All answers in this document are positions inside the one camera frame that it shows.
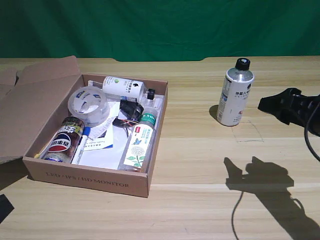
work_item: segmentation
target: green cloth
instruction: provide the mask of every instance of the green cloth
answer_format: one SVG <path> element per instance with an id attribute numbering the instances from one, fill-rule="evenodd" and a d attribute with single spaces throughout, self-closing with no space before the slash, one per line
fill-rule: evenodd
<path id="1" fill-rule="evenodd" d="M 2 0 L 0 58 L 320 55 L 320 0 Z"/>

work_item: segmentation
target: clear tape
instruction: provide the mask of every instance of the clear tape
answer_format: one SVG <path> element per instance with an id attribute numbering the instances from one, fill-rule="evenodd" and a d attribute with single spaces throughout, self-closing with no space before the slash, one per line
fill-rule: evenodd
<path id="1" fill-rule="evenodd" d="M 81 119 L 85 126 L 95 127 L 109 115 L 106 94 L 95 86 L 85 86 L 76 90 L 68 100 L 70 113 Z"/>

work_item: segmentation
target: black bottle cap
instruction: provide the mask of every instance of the black bottle cap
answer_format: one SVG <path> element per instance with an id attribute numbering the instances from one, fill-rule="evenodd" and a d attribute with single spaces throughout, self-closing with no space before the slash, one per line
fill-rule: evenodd
<path id="1" fill-rule="evenodd" d="M 244 57 L 238 58 L 235 64 L 235 68 L 238 70 L 246 71 L 249 70 L 250 60 Z"/>
<path id="2" fill-rule="evenodd" d="M 150 99 L 150 100 L 153 100 L 155 98 L 155 94 L 156 94 L 156 91 L 154 89 L 152 89 L 152 88 L 149 88 L 146 98 Z"/>

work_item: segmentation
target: cardboard box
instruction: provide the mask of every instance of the cardboard box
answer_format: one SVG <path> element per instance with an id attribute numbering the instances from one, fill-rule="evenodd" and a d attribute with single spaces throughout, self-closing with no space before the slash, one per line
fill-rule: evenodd
<path id="1" fill-rule="evenodd" d="M 81 74 L 74 56 L 27 66 L 14 86 L 15 75 L 12 69 L 0 74 L 0 163 L 23 157 L 36 181 L 148 197 L 167 106 L 166 81 L 131 78 L 164 95 L 149 168 L 139 173 L 33 158 L 70 115 L 69 96 L 88 80 L 102 83 L 104 75 Z"/>

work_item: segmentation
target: white marker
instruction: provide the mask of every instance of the white marker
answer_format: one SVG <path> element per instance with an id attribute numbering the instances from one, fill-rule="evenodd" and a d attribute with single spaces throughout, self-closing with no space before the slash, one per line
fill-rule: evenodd
<path id="1" fill-rule="evenodd" d="M 76 148 L 71 164 L 77 164 L 77 165 L 79 164 L 82 153 L 84 152 L 84 149 L 85 149 L 85 145 L 86 145 L 90 130 L 91 130 L 90 127 L 88 126 L 84 127 L 81 140 L 79 142 L 78 147 Z"/>

